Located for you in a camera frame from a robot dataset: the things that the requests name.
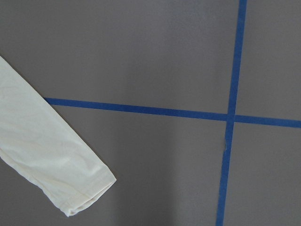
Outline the cream long-sleeve graphic shirt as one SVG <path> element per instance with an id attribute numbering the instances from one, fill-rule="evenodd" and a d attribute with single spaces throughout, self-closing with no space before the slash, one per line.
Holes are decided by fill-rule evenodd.
<path id="1" fill-rule="evenodd" d="M 116 182 L 93 150 L 4 59 L 0 156 L 67 216 L 91 206 Z"/>

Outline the blue tape grid lines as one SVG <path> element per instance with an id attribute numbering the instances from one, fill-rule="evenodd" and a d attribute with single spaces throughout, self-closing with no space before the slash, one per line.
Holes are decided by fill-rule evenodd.
<path id="1" fill-rule="evenodd" d="M 232 63 L 227 113 L 212 113 L 212 112 L 178 110 L 178 109 L 168 109 L 168 108 L 158 108 L 158 107 L 148 107 L 148 106 L 122 105 L 122 104 L 111 104 L 111 103 L 59 99 L 59 98 L 49 98 L 49 97 L 45 98 L 46 102 L 50 105 L 100 109 L 100 110 L 128 112 L 128 113 L 164 115 L 164 116 L 173 116 L 173 117 L 181 117 L 181 118 L 192 118 L 192 119 L 226 122 L 225 149 L 222 155 L 221 177 L 220 177 L 220 184 L 219 184 L 218 204 L 217 204 L 217 213 L 216 213 L 216 221 L 215 221 L 215 225 L 217 226 L 222 226 L 224 224 L 234 125 L 236 123 L 246 123 L 246 124 L 286 127 L 286 128 L 300 128 L 301 126 L 300 120 L 257 117 L 257 116 L 239 115 L 236 113 L 241 60 L 242 60 L 243 44 L 244 44 L 247 3 L 248 2 L 246 0 L 241 0 L 239 1 L 239 6 L 238 6 L 236 36 L 235 36 L 234 55 L 233 55 L 233 63 Z"/>

